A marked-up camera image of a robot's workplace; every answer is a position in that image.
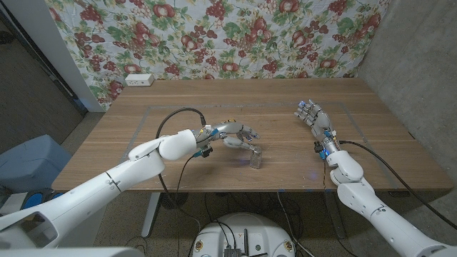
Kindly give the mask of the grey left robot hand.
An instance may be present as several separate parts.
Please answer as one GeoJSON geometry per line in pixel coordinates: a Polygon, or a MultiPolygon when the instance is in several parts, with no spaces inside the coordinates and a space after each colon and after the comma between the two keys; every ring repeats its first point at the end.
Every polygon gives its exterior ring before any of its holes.
{"type": "Polygon", "coordinates": [[[253,138],[259,139],[258,133],[251,127],[239,122],[224,122],[212,126],[211,139],[213,141],[221,139],[223,144],[229,148],[239,148],[244,150],[254,150],[255,146],[246,143],[253,138]]]}

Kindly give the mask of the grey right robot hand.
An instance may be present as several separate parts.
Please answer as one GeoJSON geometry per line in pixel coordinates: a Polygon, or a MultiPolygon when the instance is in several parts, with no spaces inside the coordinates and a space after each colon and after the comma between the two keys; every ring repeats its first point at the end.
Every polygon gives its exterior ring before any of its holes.
{"type": "Polygon", "coordinates": [[[336,135],[328,114],[312,101],[308,103],[301,101],[294,116],[311,128],[311,133],[318,141],[336,135]]]}

